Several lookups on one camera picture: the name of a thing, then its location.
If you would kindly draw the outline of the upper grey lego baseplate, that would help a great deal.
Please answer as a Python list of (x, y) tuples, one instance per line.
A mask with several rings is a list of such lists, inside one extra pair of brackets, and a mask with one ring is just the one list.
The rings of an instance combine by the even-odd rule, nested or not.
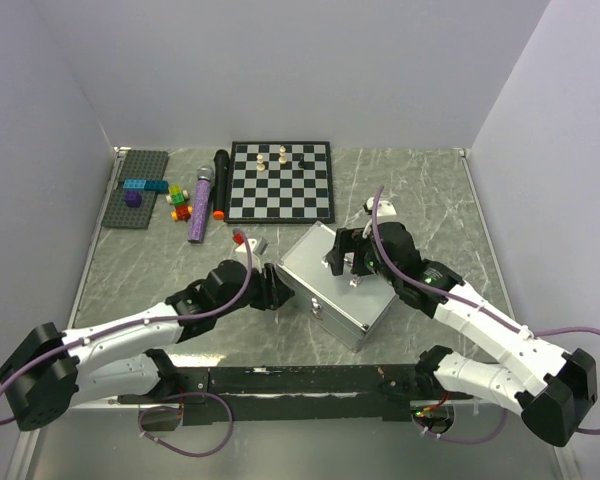
[(129, 150), (126, 152), (118, 181), (128, 179), (162, 180), (169, 154), (160, 150)]

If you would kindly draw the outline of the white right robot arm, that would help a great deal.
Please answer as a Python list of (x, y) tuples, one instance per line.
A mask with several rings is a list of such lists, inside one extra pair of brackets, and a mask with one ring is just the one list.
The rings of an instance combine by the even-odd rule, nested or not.
[(421, 256), (398, 222), (335, 234), (325, 260), (335, 276), (352, 257), (356, 276), (377, 275), (413, 309), (469, 339), (486, 364), (435, 346), (418, 362), (416, 385), (428, 398), (445, 391), (487, 400), (516, 415), (538, 438), (565, 446), (597, 401), (597, 366), (582, 349), (569, 352), (518, 324), (486, 301), (461, 275)]

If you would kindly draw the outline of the white chess pawn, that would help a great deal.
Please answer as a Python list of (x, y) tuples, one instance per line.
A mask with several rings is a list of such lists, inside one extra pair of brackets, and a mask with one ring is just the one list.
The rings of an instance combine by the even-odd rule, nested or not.
[(264, 157), (262, 154), (258, 154), (256, 157), (256, 168), (258, 171), (265, 170)]

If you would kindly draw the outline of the grey metal case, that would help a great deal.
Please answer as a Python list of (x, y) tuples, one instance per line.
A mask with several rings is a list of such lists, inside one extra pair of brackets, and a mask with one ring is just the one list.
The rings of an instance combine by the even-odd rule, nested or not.
[(317, 222), (275, 265), (293, 292), (293, 302), (309, 319), (346, 345), (359, 351), (396, 299), (381, 278), (361, 279), (350, 273), (334, 276), (326, 262), (336, 233)]

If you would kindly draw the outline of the purple glitter microphone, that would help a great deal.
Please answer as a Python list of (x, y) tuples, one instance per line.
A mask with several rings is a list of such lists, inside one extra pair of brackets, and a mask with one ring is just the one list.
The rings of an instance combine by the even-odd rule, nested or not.
[(187, 240), (192, 244), (203, 241), (209, 211), (209, 200), (214, 184), (214, 169), (211, 165), (201, 166), (197, 172), (193, 211)]

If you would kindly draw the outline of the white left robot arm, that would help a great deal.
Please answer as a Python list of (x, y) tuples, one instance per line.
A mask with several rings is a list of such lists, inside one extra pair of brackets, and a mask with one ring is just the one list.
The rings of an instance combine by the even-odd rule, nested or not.
[(138, 314), (82, 329), (39, 325), (0, 367), (0, 398), (11, 410), (0, 425), (36, 430), (71, 406), (107, 396), (167, 401), (178, 379), (163, 347), (201, 336), (242, 308), (275, 311), (293, 295), (272, 264), (248, 268), (225, 260)]

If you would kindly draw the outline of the purple lego brick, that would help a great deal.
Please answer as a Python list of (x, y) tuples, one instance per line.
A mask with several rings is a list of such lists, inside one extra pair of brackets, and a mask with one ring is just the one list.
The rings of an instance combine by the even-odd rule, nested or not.
[(142, 204), (142, 196), (139, 191), (127, 190), (124, 195), (124, 202), (129, 208), (139, 208)]

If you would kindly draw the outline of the lower grey lego baseplate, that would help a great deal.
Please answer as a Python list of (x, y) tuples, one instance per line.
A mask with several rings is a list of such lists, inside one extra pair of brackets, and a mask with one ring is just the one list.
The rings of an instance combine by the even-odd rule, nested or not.
[(157, 194), (140, 191), (141, 204), (137, 208), (129, 207), (124, 200), (126, 190), (117, 188), (112, 191), (101, 225), (111, 229), (146, 230), (149, 226)]

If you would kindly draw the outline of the blue lego brick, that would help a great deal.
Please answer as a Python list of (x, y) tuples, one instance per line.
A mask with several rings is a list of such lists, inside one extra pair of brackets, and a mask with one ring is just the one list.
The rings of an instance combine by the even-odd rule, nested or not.
[(122, 184), (122, 188), (124, 190), (165, 193), (169, 189), (169, 184), (164, 180), (126, 179)]

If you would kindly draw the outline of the colourful lego car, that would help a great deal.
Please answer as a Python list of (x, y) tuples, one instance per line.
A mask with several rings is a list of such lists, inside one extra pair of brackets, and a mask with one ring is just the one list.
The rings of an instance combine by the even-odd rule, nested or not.
[(189, 194), (179, 185), (168, 187), (166, 201), (173, 207), (171, 216), (174, 221), (188, 221), (191, 218), (193, 207), (188, 203)]

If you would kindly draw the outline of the white chess queen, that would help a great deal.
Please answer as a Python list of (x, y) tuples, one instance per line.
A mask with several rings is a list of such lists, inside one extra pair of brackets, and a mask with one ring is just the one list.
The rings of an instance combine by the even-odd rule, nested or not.
[(279, 162), (280, 164), (287, 163), (286, 148), (284, 146), (279, 148)]

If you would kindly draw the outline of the black white chessboard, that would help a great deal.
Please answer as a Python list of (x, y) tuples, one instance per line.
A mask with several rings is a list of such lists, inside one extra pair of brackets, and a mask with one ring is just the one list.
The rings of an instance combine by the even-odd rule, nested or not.
[[(287, 163), (280, 164), (279, 148)], [(265, 170), (258, 171), (262, 154)], [(299, 168), (304, 156), (306, 166)], [(331, 145), (328, 141), (234, 141), (225, 218), (229, 224), (335, 222)]]

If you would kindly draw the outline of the grey lego baseplate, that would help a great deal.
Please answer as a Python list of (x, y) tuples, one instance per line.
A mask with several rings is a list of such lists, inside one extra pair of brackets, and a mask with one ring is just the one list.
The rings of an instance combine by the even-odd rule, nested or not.
[(157, 194), (140, 191), (141, 204), (137, 208), (129, 207), (124, 200), (126, 190), (117, 188), (112, 191), (101, 225), (111, 229), (146, 230), (149, 226)]
[(128, 179), (162, 180), (169, 154), (160, 150), (129, 150), (126, 152), (118, 181)]

